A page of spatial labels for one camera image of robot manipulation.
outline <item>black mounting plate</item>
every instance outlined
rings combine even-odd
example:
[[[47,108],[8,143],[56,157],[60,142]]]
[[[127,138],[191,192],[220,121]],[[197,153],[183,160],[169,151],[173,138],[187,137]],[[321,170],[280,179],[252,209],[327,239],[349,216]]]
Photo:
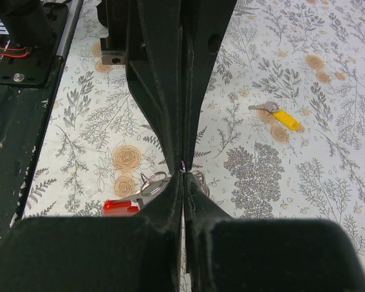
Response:
[[[55,42],[34,49],[26,58],[4,57],[0,63],[0,84],[28,88],[45,86],[54,56],[60,45],[69,10],[66,5],[54,5],[54,3],[45,3],[44,8],[48,11],[46,14],[56,36]],[[16,73],[23,74],[24,80],[14,81],[13,77]]]

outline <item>key ring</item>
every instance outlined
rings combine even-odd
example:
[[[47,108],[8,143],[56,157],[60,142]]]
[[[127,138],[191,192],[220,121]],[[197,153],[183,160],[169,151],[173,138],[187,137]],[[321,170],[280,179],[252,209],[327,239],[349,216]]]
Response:
[[[142,195],[143,195],[143,191],[151,184],[151,180],[158,175],[164,175],[163,179],[166,179],[166,177],[167,177],[166,172],[154,172],[152,175],[150,175],[148,178],[146,178],[146,181],[142,185],[142,187],[141,187]],[[156,187],[152,192],[150,192],[149,196],[154,195],[156,192],[158,192],[161,189],[161,186],[162,185],[160,185],[159,187]]]

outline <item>bunch of keys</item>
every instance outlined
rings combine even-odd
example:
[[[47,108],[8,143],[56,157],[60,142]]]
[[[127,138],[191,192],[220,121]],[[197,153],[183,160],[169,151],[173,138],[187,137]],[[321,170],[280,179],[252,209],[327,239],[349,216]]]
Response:
[[[276,102],[266,102],[264,105],[250,105],[249,110],[267,110],[288,129],[296,131],[300,128],[299,123],[285,111],[280,109]]]
[[[204,174],[196,171],[194,177],[204,194],[209,196],[209,188],[206,184]],[[103,207],[104,216],[132,216],[142,209],[146,204],[157,197],[167,186],[170,176],[165,172],[156,172],[149,177],[141,173],[143,185],[138,193],[121,200],[108,200]]]

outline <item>yellow key tag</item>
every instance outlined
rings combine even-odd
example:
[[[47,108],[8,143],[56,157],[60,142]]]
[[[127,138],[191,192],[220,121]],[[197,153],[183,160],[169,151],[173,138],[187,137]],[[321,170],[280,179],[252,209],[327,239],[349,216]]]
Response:
[[[289,114],[287,114],[285,111],[280,110],[277,113],[273,113],[273,116],[279,120],[279,122],[283,123],[288,129],[290,130],[298,130],[300,128],[299,123],[297,120],[292,118]]]

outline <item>tablecloth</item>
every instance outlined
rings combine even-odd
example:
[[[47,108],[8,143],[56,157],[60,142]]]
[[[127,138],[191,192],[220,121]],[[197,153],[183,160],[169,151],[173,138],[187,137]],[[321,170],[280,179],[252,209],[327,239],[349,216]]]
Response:
[[[101,62],[97,3],[85,0],[24,217],[98,216],[141,173],[167,172],[124,68]],[[300,129],[248,109],[268,100]],[[365,269],[365,2],[239,0],[197,142],[194,169],[227,213],[333,220]]]

